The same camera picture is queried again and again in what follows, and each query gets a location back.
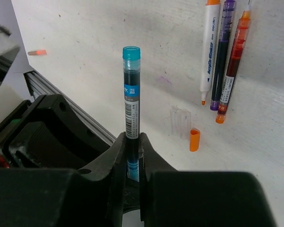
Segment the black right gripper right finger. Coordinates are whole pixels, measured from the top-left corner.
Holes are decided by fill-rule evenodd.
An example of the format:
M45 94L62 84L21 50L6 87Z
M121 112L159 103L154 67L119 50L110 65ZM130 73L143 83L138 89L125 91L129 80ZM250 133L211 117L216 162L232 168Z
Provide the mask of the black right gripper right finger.
M139 138L140 217L146 227L274 227L266 196L248 172L178 171Z

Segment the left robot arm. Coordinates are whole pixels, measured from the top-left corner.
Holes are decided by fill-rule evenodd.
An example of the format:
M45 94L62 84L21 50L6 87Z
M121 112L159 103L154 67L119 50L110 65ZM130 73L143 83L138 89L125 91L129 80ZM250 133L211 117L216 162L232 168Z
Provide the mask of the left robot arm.
M10 39L10 35L11 32L0 25L0 86L20 50L19 44Z

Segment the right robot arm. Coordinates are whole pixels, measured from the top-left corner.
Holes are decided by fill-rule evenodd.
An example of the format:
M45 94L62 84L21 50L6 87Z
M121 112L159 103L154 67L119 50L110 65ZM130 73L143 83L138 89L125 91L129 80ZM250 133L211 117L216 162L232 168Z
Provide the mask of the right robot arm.
M146 227L274 227L261 184L247 172L183 172L138 140L95 135L62 95L23 101L0 123L0 227L119 227L139 210Z

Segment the purple gel pen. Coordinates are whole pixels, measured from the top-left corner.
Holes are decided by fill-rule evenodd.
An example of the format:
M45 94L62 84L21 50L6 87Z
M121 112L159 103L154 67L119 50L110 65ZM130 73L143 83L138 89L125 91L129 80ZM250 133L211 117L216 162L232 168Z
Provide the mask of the purple gel pen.
M217 111L222 93L223 76L226 67L226 60L231 36L231 27L236 8L235 0L226 0L223 4L216 64L213 77L210 109Z

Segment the white marker orange cap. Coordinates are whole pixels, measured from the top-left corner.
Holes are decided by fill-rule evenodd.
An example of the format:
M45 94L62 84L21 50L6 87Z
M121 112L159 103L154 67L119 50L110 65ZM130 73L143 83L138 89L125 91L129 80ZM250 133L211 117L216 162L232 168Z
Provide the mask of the white marker orange cap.
M203 51L200 79L202 105L205 105L207 94L211 90L212 86L220 7L220 0L208 0L205 5Z

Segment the orange red gel pen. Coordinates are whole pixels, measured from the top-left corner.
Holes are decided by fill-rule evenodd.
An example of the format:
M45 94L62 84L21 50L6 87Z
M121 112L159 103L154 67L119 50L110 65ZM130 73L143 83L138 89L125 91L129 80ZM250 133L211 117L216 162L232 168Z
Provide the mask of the orange red gel pen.
M248 2L247 7L243 11L242 16L237 24L236 33L234 36L232 50L228 63L228 68L223 79L222 93L220 97L218 112L215 119L216 123L218 124L223 124L226 118L228 105L235 84L235 78L238 73L250 23L251 23L251 1Z

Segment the light blue gel pen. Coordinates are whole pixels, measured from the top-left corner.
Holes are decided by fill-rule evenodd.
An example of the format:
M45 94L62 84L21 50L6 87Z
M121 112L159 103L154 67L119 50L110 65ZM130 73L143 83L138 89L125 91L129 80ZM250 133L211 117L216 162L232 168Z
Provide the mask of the light blue gel pen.
M125 134L127 177L139 181L138 145L140 136L141 50L137 46L123 48Z

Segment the clear pen cap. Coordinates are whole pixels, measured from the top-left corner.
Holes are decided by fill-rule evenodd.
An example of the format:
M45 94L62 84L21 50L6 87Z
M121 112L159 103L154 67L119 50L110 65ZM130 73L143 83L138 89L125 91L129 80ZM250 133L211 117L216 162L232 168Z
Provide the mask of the clear pen cap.
M171 133L178 135L183 140L190 138L191 112L172 106L170 109Z

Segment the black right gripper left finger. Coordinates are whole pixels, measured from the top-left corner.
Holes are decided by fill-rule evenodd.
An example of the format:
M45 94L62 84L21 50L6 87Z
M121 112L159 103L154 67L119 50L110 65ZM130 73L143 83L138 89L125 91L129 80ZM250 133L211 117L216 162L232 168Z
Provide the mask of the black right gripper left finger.
M119 227L125 135L80 170L0 168L0 227Z

